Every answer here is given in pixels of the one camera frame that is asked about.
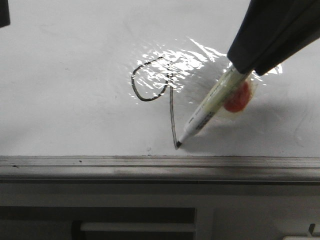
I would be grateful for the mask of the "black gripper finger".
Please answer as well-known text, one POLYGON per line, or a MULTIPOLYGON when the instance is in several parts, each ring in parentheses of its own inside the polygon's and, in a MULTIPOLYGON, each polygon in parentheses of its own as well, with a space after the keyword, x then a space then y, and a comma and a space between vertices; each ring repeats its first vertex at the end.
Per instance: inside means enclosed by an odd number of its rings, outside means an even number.
POLYGON ((278 3, 287 3, 288 10, 282 14, 276 36, 254 67, 260 76, 320 37, 318 0, 279 0, 278 3))
POLYGON ((259 57, 277 35, 278 27, 289 8, 278 0, 252 0, 233 40, 227 57, 241 73, 255 71, 259 57))

